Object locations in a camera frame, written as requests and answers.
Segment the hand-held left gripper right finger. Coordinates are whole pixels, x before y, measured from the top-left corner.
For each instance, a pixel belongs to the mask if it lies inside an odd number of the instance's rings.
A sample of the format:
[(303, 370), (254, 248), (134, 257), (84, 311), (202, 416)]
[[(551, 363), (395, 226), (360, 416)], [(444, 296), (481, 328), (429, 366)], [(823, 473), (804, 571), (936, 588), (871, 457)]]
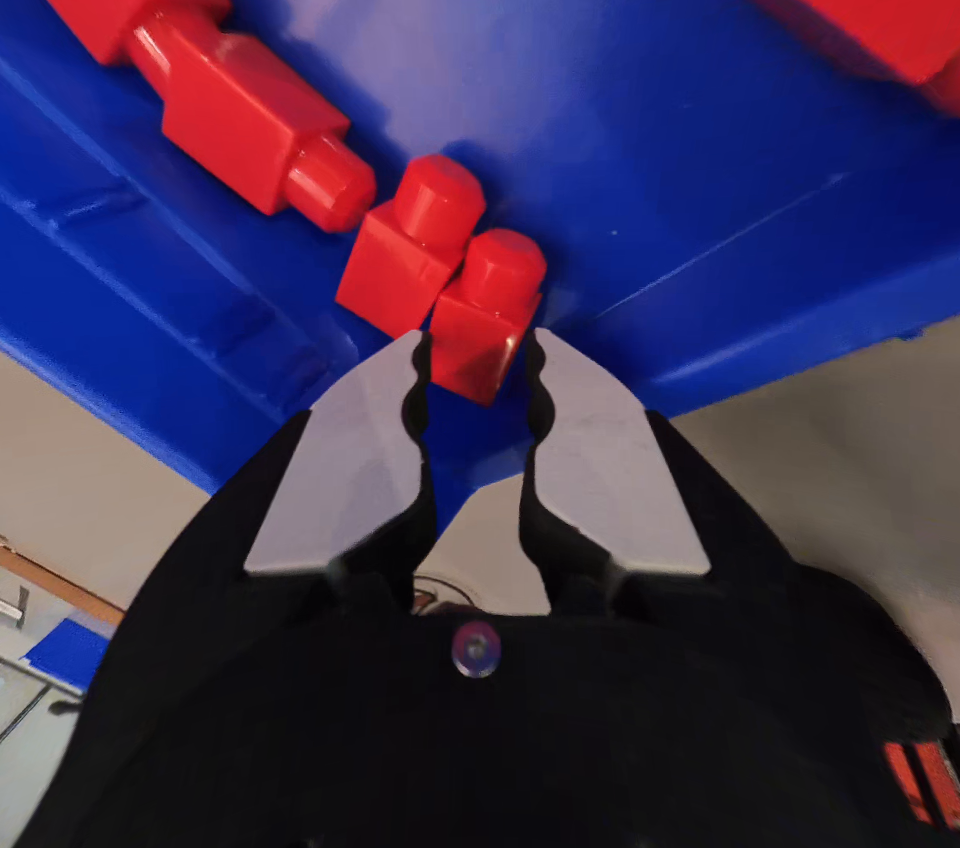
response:
[(570, 585), (612, 603), (634, 578), (706, 578), (711, 560), (642, 401), (543, 327), (529, 334), (525, 377), (519, 541), (550, 609)]

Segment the pile of toy blocks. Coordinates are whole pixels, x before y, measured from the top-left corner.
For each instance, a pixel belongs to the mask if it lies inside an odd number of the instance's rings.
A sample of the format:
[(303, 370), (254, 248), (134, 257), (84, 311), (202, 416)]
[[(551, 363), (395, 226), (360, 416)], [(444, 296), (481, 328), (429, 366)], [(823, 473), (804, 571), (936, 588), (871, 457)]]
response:
[(164, 127), (250, 205), (306, 145), (386, 177), (445, 147), (553, 253), (551, 317), (812, 309), (958, 240), (958, 126), (837, 74), (745, 0), (46, 0), (88, 55), (150, 70)]

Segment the grey desk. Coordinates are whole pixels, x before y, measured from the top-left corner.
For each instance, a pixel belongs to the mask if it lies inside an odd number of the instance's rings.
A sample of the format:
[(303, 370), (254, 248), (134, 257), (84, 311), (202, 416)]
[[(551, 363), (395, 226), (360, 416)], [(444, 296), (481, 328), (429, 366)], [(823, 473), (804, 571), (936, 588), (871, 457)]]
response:
[[(936, 324), (678, 418), (801, 562), (884, 602), (958, 712), (959, 327)], [(2, 542), (129, 607), (207, 495), (2, 355)]]

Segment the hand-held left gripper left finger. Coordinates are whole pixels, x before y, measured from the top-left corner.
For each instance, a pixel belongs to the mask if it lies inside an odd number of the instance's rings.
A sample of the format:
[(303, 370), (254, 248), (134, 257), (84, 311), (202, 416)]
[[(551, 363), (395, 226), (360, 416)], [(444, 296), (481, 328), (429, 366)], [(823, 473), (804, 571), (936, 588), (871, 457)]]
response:
[(255, 578), (376, 577), (402, 612), (437, 539), (425, 445), (431, 338), (409, 331), (334, 383), (308, 418), (246, 562)]

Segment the red toy block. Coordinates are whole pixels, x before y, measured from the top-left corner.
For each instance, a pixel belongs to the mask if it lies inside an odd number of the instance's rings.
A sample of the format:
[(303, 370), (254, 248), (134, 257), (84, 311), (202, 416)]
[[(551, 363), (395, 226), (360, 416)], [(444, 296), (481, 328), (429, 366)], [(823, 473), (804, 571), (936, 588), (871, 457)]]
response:
[(431, 380), (489, 407), (542, 300), (546, 257), (519, 232), (474, 237), (431, 315)]

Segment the blue plastic bin with tag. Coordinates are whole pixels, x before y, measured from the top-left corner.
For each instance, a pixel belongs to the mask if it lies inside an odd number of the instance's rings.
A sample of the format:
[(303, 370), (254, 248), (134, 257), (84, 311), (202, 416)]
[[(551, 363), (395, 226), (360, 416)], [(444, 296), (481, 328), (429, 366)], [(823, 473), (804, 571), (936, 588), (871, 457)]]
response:
[(958, 0), (2, 0), (2, 351), (213, 492), (436, 153), (666, 415), (958, 314)]

